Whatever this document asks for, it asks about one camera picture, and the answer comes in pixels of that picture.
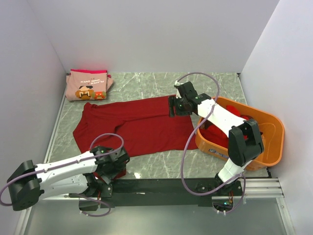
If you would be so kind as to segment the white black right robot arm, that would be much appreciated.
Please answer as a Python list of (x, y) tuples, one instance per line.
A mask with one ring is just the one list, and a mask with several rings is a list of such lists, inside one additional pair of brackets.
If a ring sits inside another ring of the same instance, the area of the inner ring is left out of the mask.
[(238, 117), (217, 103), (216, 98), (207, 94), (198, 94), (191, 82), (174, 84), (176, 95), (169, 96), (170, 116), (196, 114), (202, 118), (200, 124), (191, 132), (184, 150), (188, 149), (191, 139), (206, 121), (211, 122), (228, 137), (228, 160), (215, 178), (215, 188), (208, 192), (192, 191), (184, 176), (181, 181), (192, 195), (206, 196), (213, 193), (226, 195), (232, 189), (232, 183), (242, 176), (244, 169), (264, 151), (259, 125), (256, 120)]

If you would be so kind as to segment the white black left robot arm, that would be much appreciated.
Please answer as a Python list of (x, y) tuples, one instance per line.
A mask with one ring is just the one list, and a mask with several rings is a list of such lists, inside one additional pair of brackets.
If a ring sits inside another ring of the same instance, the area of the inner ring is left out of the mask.
[(78, 156), (48, 164), (19, 165), (7, 180), (14, 211), (61, 194), (84, 197), (111, 196), (112, 182), (123, 176), (130, 157), (124, 148), (97, 146)]

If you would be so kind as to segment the dark red t shirt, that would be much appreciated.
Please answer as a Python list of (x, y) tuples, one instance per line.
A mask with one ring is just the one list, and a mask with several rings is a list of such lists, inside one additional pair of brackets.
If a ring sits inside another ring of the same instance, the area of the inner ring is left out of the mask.
[(168, 97), (154, 97), (104, 105), (86, 103), (73, 131), (84, 153), (92, 142), (116, 149), (121, 136), (130, 157), (183, 150), (194, 130), (190, 116), (169, 116)]

